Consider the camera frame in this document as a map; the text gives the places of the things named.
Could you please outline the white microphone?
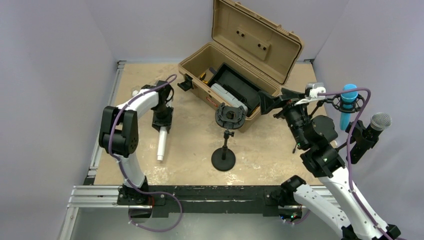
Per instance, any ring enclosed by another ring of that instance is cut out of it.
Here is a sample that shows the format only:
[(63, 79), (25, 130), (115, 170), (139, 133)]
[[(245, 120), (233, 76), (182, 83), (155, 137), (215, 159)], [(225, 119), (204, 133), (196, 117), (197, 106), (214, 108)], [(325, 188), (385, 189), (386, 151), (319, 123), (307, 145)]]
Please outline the white microphone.
[(167, 143), (167, 135), (168, 131), (166, 127), (161, 127), (159, 130), (159, 138), (157, 144), (157, 160), (163, 161), (165, 157), (166, 151), (166, 143)]

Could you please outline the black round-base mic stand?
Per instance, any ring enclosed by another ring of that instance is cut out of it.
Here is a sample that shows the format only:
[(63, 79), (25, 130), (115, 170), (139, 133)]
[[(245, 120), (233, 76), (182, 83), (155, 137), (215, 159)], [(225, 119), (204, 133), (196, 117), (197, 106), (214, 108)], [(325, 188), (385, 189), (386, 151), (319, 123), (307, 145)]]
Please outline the black round-base mic stand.
[(211, 155), (211, 163), (215, 169), (221, 172), (231, 170), (236, 163), (236, 156), (228, 148), (228, 139), (234, 137), (233, 130), (240, 129), (246, 121), (246, 111), (242, 106), (233, 107), (221, 103), (215, 111), (215, 122), (224, 129), (224, 143)]

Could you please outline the black tripod shock-mount stand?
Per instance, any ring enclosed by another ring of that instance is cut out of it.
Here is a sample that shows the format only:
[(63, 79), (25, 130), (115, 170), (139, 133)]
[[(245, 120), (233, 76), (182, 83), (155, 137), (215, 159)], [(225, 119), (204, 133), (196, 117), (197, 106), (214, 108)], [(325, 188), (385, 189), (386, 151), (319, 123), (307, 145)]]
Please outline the black tripod shock-mount stand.
[[(332, 97), (324, 96), (323, 100), (319, 100), (319, 101), (316, 101), (316, 102), (317, 102), (316, 108), (315, 108), (315, 110), (313, 110), (313, 112), (311, 114), (309, 114), (309, 118), (311, 118), (312, 115), (316, 112), (316, 110), (318, 108), (320, 108), (323, 104), (331, 104), (334, 107), (334, 109), (336, 109), (337, 111), (339, 111), (341, 113), (342, 112), (350, 113), (350, 114), (357, 113), (357, 112), (360, 112), (362, 110), (363, 105), (366, 103), (366, 99), (364, 97), (362, 97), (360, 94), (358, 94), (358, 96), (355, 100), (355, 103), (353, 104), (352, 110), (341, 109), (341, 105), (342, 105), (341, 94), (335, 94)], [(352, 123), (349, 122), (349, 124), (348, 124), (348, 126), (345, 130), (346, 133), (349, 132), (351, 125), (352, 125)]]

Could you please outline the blue microphone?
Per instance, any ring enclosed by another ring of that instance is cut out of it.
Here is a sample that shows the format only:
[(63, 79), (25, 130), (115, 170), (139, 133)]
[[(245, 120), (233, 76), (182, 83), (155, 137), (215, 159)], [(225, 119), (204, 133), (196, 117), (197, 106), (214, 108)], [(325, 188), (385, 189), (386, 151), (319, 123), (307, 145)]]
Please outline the blue microphone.
[[(343, 87), (343, 91), (348, 91), (348, 90), (356, 89), (356, 88), (357, 86), (355, 84), (349, 83)], [(340, 106), (340, 109), (345, 111), (351, 111), (354, 107), (354, 103), (357, 97), (358, 97), (357, 91), (342, 93), (340, 95), (340, 99), (342, 103), (342, 105)], [(345, 131), (347, 129), (350, 120), (351, 120), (351, 113), (349, 112), (340, 113), (339, 127), (342, 131)]]

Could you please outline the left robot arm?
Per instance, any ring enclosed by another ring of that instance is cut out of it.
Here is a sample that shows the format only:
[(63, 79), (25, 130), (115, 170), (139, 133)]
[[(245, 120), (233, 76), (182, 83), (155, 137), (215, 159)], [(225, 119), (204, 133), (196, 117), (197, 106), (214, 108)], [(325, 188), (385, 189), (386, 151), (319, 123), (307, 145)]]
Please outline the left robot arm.
[(123, 176), (119, 188), (118, 204), (152, 204), (146, 175), (136, 156), (139, 144), (139, 118), (152, 110), (152, 127), (158, 132), (169, 133), (172, 126), (174, 89), (167, 81), (145, 85), (135, 96), (118, 106), (103, 109), (98, 145), (117, 161)]

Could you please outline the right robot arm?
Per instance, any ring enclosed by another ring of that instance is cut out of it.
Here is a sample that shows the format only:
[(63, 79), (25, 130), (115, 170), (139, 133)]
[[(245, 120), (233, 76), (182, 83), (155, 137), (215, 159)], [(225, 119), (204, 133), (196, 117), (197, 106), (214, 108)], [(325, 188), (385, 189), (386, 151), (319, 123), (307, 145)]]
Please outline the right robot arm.
[(281, 185), (280, 204), (298, 203), (324, 221), (342, 240), (395, 240), (400, 229), (383, 220), (370, 206), (353, 181), (351, 170), (361, 157), (373, 148), (380, 134), (387, 129), (392, 119), (379, 112), (372, 116), (370, 124), (364, 126), (356, 118), (346, 122), (346, 159), (343, 159), (332, 141), (338, 136), (334, 121), (325, 115), (308, 113), (311, 102), (318, 106), (330, 103), (343, 114), (361, 115), (369, 97), (360, 95), (362, 89), (353, 84), (342, 91), (327, 92), (316, 83), (304, 92), (281, 89), (279, 96), (260, 91), (260, 110), (263, 115), (279, 109), (275, 118), (285, 119), (301, 154), (305, 168), (332, 194), (331, 203), (315, 193), (301, 177), (295, 175)]

